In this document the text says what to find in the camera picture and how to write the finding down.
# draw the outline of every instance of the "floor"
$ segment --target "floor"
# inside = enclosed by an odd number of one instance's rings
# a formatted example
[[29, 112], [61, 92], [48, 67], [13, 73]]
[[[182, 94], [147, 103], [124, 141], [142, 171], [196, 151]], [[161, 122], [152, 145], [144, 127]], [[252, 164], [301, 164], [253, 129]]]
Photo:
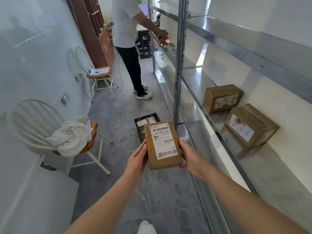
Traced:
[[[101, 162], [111, 174], [106, 175], [96, 164], [72, 168], [70, 177], [80, 183], [72, 222], [102, 197], [123, 174], [128, 157], [140, 145], [134, 119], [156, 112], [161, 121], [170, 120], [168, 109], [153, 73], [151, 59], [140, 60], [142, 83], [153, 93], [150, 100], [138, 100], [133, 93], [130, 76], [121, 58], [115, 52], [113, 77], [121, 89], [118, 62], [123, 89], [113, 98], [108, 90], [95, 94], [89, 116], [98, 122], [98, 130], [114, 141], [103, 144]], [[91, 150], [98, 154], [99, 141]], [[75, 157], [74, 164], [87, 162], [84, 154]], [[137, 233], [142, 220], [148, 220], [156, 231], [166, 233], [210, 233], [193, 177], [188, 171], [172, 168], [151, 171], [147, 165], [140, 185], [127, 204], [115, 233]]]

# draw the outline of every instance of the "red object in hand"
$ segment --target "red object in hand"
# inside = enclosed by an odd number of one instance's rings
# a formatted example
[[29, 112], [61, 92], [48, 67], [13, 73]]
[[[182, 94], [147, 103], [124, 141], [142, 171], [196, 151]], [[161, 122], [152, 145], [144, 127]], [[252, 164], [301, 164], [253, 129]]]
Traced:
[[158, 36], [158, 41], [159, 41], [159, 43], [162, 44], [163, 46], [165, 46], [165, 45], [168, 46], [168, 43], [166, 42], [167, 39], [169, 39], [168, 36], [165, 37], [165, 38], [163, 38], [161, 35]]

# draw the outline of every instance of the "white t-shirt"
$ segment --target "white t-shirt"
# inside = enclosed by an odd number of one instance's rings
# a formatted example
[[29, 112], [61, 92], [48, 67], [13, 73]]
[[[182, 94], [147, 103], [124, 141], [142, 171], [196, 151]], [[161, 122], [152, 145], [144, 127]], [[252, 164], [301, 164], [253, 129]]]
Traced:
[[138, 35], [136, 31], [136, 15], [141, 12], [136, 0], [113, 0], [112, 21], [113, 42], [117, 47], [131, 48], [135, 46]]

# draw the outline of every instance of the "black plastic crate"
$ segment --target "black plastic crate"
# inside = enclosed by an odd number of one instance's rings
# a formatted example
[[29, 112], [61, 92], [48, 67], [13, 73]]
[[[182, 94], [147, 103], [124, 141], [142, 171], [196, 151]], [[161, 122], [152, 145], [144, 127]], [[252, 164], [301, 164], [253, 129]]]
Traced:
[[150, 114], [150, 115], [146, 115], [146, 116], [143, 116], [143, 117], [139, 117], [139, 118], [135, 118], [135, 119], [134, 119], [134, 121], [135, 121], [135, 126], [136, 126], [137, 131], [138, 131], [138, 136], [140, 137], [141, 142], [143, 142], [144, 136], [145, 136], [145, 135], [143, 135], [143, 134], [140, 133], [140, 129], [139, 129], [139, 127], [138, 127], [137, 122], [140, 121], [140, 120], [143, 120], [143, 119], [145, 119], [145, 118], [149, 118], [149, 117], [154, 117], [155, 120], [156, 120], [156, 122], [160, 122], [160, 119], [159, 119], [159, 117], [157, 116], [157, 113], [152, 113], [152, 114]]

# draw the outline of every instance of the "cardboard package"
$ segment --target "cardboard package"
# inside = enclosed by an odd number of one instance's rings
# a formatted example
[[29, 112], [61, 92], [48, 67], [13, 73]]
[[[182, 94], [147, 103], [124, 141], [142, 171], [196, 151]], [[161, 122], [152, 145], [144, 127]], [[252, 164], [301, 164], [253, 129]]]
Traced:
[[236, 107], [244, 92], [235, 85], [207, 88], [203, 104], [209, 112], [228, 110]]
[[173, 121], [145, 125], [150, 169], [169, 168], [183, 163]]
[[267, 142], [279, 129], [279, 125], [250, 104], [232, 108], [225, 124], [248, 148]]

